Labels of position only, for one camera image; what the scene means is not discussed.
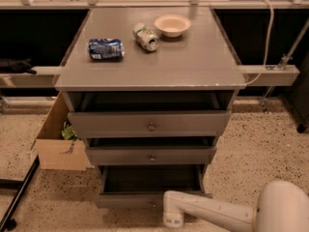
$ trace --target terrazzo floor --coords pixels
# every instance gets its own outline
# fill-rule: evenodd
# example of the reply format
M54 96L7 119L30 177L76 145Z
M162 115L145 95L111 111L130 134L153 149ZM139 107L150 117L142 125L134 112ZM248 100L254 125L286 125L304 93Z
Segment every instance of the terrazzo floor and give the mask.
M263 186L275 179L309 193L309 131L297 133L293 112L281 99L269 100L267 108L263 113L256 99L235 102L204 178L213 198L255 206ZM46 117L36 111L8 109L0 115L0 178L21 180L31 165L36 155L31 146ZM14 213L15 231L226 231L191 216L181 229L166 228L158 208L98 209L92 200L99 187L95 169L39 168ZM0 190L0 218L11 199Z

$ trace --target blue can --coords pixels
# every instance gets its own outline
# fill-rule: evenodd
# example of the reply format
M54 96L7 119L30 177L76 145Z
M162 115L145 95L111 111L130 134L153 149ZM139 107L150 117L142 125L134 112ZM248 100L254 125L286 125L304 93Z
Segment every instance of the blue can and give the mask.
M118 39L90 39L88 51L94 60L120 60L125 56L123 43Z

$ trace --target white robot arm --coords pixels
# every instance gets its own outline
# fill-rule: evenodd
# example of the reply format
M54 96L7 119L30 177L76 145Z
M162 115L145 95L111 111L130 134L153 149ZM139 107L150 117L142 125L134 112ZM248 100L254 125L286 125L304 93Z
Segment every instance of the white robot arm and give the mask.
M171 190L164 193L163 206L168 227L182 227L187 213L232 232L309 231L309 197L285 181L265 186L257 208Z

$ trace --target drawer handle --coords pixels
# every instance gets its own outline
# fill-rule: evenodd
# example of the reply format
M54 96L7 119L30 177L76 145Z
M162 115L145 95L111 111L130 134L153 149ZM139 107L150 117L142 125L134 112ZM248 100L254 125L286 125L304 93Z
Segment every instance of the drawer handle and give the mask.
M149 156L149 161L150 162L155 162L155 156L154 155Z
M154 125L154 123L149 123L149 124L148 124L148 131L155 131L155 125Z

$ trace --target white cable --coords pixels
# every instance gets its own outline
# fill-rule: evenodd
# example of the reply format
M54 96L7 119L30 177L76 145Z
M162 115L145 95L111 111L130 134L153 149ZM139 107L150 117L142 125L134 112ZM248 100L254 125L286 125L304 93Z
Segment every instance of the white cable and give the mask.
M272 27L273 18L274 18L274 10L273 10L273 7L272 7L272 5L271 5L269 0L261 0L261 1L265 2L266 4L268 4L269 5L269 9L270 9L270 19L269 19L269 24L268 24L268 29L267 29L267 40L266 40L264 62L263 62L263 67L265 68L266 64L267 64L269 40L270 40L271 27ZM262 74L262 72L258 73L258 75L253 80L251 80L249 82L246 82L245 85L249 85L249 84L255 82L257 79L259 79L261 74Z

